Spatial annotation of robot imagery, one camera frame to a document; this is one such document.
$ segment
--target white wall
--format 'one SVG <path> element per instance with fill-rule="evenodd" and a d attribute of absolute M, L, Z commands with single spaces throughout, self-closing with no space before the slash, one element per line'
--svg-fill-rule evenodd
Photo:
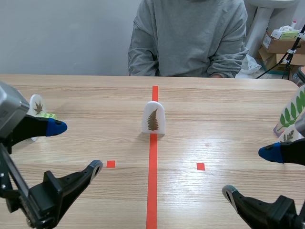
<path fill-rule="evenodd" d="M 275 9 L 269 22 L 269 30 L 273 31 L 284 25 L 290 25 L 293 20 L 297 20 L 296 29 L 304 26 L 305 0 L 300 0 L 296 5 L 287 9 Z"/>
<path fill-rule="evenodd" d="M 128 75 L 141 0 L 0 0 L 0 73 Z"/>

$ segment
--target leaf picture card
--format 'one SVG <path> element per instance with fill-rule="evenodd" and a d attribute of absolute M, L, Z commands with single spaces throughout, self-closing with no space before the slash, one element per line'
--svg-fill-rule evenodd
<path fill-rule="evenodd" d="M 28 115 L 42 117 L 45 113 L 47 113 L 45 103 L 39 94 L 32 95 L 29 104 L 30 109 L 27 113 Z M 36 142 L 38 138 L 39 137 L 32 137 L 31 139 Z"/>
<path fill-rule="evenodd" d="M 283 109 L 273 131 L 279 137 L 289 126 L 293 125 L 305 108 L 305 85 L 299 88 L 294 97 Z"/>
<path fill-rule="evenodd" d="M 303 138 L 303 136 L 298 132 L 295 125 L 290 125 L 278 138 L 278 142 L 294 142 Z"/>
<path fill-rule="evenodd" d="M 149 102 L 143 112 L 142 132 L 147 134 L 165 134 L 165 110 L 161 103 Z"/>

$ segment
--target tissue box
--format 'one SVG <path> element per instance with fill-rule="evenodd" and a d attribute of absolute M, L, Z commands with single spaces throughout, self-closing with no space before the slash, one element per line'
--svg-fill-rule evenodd
<path fill-rule="evenodd" d="M 298 30 L 295 31 L 280 31 L 280 30 L 273 30 L 271 36 L 278 39 L 278 40 L 287 40 L 287 39 L 295 39 L 299 34 Z"/>

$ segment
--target red tape line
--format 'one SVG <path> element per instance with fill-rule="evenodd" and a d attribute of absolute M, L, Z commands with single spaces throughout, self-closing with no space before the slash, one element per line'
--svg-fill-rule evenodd
<path fill-rule="evenodd" d="M 158 86 L 152 87 L 152 100 L 158 101 Z M 151 134 L 149 145 L 146 229 L 157 229 L 158 135 Z"/>

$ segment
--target green leaf card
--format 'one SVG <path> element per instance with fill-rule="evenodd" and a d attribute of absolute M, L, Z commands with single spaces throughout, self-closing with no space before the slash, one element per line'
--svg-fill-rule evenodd
<path fill-rule="evenodd" d="M 305 85 L 299 88 L 292 100 L 283 109 L 276 127 L 273 129 L 279 137 L 289 126 L 295 124 L 305 108 Z"/>

